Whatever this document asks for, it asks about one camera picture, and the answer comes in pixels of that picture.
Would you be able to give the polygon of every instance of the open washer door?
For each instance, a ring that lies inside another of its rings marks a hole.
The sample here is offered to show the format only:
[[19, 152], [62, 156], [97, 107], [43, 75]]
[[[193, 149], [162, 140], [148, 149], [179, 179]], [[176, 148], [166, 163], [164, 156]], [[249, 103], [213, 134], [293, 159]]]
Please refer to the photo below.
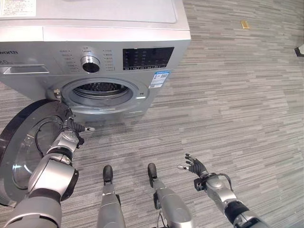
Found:
[[28, 192], [29, 178], [72, 116], [64, 103], [36, 101], [21, 110], [0, 135], [0, 204], [16, 206]]

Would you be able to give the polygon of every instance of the blue and white sticker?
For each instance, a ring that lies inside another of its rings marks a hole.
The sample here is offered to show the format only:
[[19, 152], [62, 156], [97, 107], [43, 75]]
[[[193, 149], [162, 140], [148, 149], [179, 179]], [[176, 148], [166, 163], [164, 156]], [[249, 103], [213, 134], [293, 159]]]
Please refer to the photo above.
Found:
[[170, 71], [156, 72], [149, 85], [149, 89], [161, 87], [169, 74], [170, 74]]

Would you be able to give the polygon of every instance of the robotic hand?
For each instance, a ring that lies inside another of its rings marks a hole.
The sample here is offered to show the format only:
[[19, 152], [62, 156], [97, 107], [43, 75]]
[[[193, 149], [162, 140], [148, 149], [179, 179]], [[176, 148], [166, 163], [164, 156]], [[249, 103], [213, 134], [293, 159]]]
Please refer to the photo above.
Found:
[[84, 140], [85, 128], [67, 120], [63, 129], [41, 159], [28, 182], [28, 193], [13, 210], [5, 228], [59, 228], [60, 202], [69, 198], [78, 180], [72, 166], [73, 153]]
[[[250, 211], [237, 199], [231, 187], [231, 181], [226, 174], [209, 173], [206, 167], [195, 157], [186, 154], [186, 163], [190, 166], [178, 165], [177, 168], [189, 170], [199, 176], [194, 180], [197, 191], [204, 190], [215, 202], [218, 209], [225, 214], [235, 228], [269, 228], [254, 212]], [[219, 176], [225, 176], [230, 184], [228, 189]]]

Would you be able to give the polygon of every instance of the front-loading washing machine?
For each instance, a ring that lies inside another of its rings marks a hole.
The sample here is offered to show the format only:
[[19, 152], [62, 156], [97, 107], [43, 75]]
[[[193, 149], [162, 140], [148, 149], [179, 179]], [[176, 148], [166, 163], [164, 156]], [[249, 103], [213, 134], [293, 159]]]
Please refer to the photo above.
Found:
[[67, 118], [143, 115], [190, 32], [182, 0], [0, 2], [0, 81], [36, 101], [0, 135], [0, 204], [15, 206]]

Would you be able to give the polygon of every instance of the control panel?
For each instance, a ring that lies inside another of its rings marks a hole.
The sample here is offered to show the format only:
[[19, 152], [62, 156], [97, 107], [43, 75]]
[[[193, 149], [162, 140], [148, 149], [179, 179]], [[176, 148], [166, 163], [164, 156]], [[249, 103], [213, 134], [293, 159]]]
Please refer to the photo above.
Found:
[[143, 70], [167, 66], [174, 47], [123, 49], [123, 70]]

